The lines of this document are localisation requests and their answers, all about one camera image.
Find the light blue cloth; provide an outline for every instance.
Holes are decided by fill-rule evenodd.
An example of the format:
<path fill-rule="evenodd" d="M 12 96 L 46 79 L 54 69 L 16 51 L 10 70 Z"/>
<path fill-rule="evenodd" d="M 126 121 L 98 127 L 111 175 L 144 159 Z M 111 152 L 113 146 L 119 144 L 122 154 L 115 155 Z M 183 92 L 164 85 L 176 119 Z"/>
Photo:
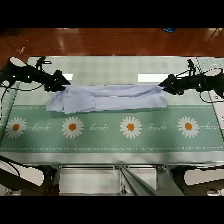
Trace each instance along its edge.
<path fill-rule="evenodd" d="M 47 111 L 91 112 L 166 107 L 162 87 L 157 85 L 66 86 L 56 92 Z"/>

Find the brown floor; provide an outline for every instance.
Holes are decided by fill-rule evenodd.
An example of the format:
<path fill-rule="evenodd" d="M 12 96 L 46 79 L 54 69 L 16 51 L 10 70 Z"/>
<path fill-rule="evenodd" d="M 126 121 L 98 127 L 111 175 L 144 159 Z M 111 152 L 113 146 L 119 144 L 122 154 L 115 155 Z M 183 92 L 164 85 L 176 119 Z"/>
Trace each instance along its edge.
<path fill-rule="evenodd" d="M 223 28 L 20 28 L 0 32 L 0 68 L 9 56 L 164 55 L 224 57 Z"/>

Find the table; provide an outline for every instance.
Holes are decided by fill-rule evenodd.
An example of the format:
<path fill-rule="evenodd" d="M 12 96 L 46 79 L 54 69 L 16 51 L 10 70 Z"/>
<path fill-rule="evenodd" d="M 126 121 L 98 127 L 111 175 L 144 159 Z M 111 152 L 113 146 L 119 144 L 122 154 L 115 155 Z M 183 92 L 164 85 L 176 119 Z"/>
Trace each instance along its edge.
<path fill-rule="evenodd" d="M 37 59 L 31 57 L 28 63 L 35 65 Z M 136 84 L 142 82 L 138 80 L 139 74 L 159 76 L 181 73 L 187 70 L 187 59 L 189 57 L 52 56 L 46 59 L 52 65 L 44 65 L 43 68 L 48 73 L 59 69 L 64 74 L 73 74 L 71 83 L 76 85 Z M 206 62 L 211 61 L 208 58 L 191 59 L 204 70 L 213 66 Z M 224 67 L 223 60 L 217 63 Z M 16 85 L 21 89 L 31 89 L 39 84 Z M 195 90 L 188 90 L 183 96 L 166 93 L 169 106 L 164 110 L 119 111 L 112 115 L 108 112 L 88 115 L 46 112 L 46 104 L 52 95 L 43 88 L 28 93 L 10 91 L 3 105 L 5 117 L 0 123 L 1 155 L 32 164 L 186 164 L 224 161 L 223 137 L 216 113 L 212 105 L 200 100 Z M 204 97 L 209 99 L 209 94 L 204 93 Z M 63 136 L 61 124 L 71 116 L 85 121 L 88 138 L 84 139 L 83 134 L 68 142 L 68 138 Z M 119 121 L 110 120 L 111 116 L 116 116 Z M 119 128 L 111 132 L 114 137 L 112 140 L 108 134 L 100 132 L 100 127 L 101 130 L 102 127 L 104 130 L 108 127 L 115 130 L 115 126 L 118 127 L 119 122 L 127 116 L 137 117 L 146 124 L 141 139 L 129 141 Z M 185 116 L 194 118 L 200 127 L 200 134 L 195 138 L 187 138 L 178 131 L 177 122 Z M 26 130 L 17 138 L 9 138 L 3 130 L 7 122 L 13 122 L 18 117 L 20 122 L 27 122 Z"/>

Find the white daisy print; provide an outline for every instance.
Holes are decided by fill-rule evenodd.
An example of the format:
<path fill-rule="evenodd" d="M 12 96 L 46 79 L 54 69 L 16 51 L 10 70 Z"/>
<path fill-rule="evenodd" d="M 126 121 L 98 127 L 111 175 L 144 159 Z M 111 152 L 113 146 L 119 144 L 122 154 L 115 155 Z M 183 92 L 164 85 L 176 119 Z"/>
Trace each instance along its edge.
<path fill-rule="evenodd" d="M 63 135 L 65 135 L 66 138 L 75 138 L 76 136 L 82 134 L 81 131 L 83 130 L 83 126 L 84 125 L 82 120 L 80 120 L 78 117 L 69 117 L 65 122 L 63 122 Z"/>
<path fill-rule="evenodd" d="M 199 126 L 194 118 L 186 116 L 182 117 L 179 119 L 177 127 L 178 130 L 182 132 L 182 135 L 185 135 L 185 137 L 194 138 L 199 133 Z"/>
<path fill-rule="evenodd" d="M 17 138 L 26 130 L 27 122 L 21 117 L 15 117 L 8 122 L 6 126 L 6 135 L 8 138 Z"/>
<path fill-rule="evenodd" d="M 141 134 L 140 131 L 142 130 L 140 121 L 134 117 L 126 117 L 123 119 L 120 127 L 120 131 L 123 131 L 123 135 L 130 139 L 139 136 Z"/>

